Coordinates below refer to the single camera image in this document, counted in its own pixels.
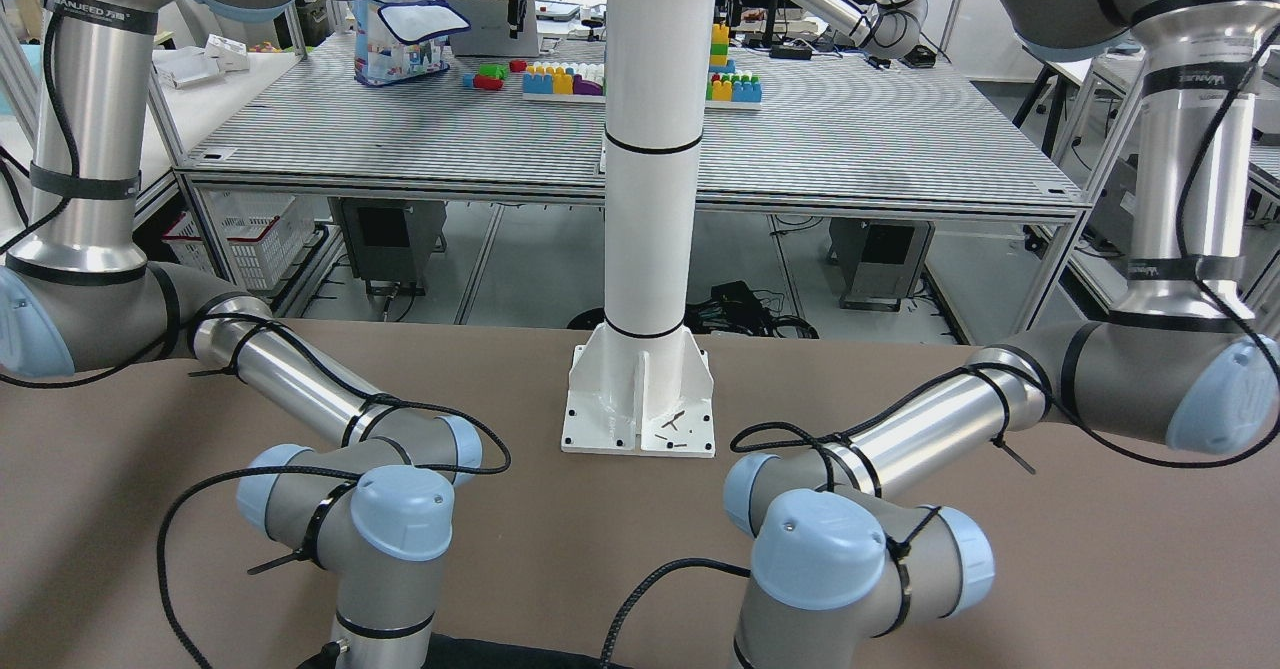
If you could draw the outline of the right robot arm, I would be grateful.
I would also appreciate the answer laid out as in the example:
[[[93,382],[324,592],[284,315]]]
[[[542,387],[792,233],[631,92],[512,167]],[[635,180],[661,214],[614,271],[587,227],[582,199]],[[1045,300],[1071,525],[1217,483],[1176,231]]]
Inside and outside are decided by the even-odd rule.
[[[238,469],[261,532],[338,578],[316,663],[422,668],[451,545],[454,485],[481,469],[479,423],[381,394],[233,283],[150,262],[134,200],[157,14],[173,0],[45,0],[29,224],[3,246],[3,367],[24,388],[191,356],[335,445],[282,445]],[[275,12],[292,0],[201,0]]]

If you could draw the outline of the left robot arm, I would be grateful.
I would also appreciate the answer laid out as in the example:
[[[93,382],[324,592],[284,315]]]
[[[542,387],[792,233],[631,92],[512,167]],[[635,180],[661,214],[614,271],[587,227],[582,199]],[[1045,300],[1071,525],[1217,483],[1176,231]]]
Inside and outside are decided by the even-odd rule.
[[[1001,0],[1041,58],[1144,51],[1126,104],[1140,119],[1126,294],[1102,322],[1037,327],[983,347],[808,455],[748,446],[724,510],[754,540],[735,668],[847,668],[856,646],[979,602],[995,560],[952,508],[887,492],[979,443],[1042,420],[1202,452],[1202,468],[1277,436],[1277,345],[1236,294],[1254,95],[1277,0]]]

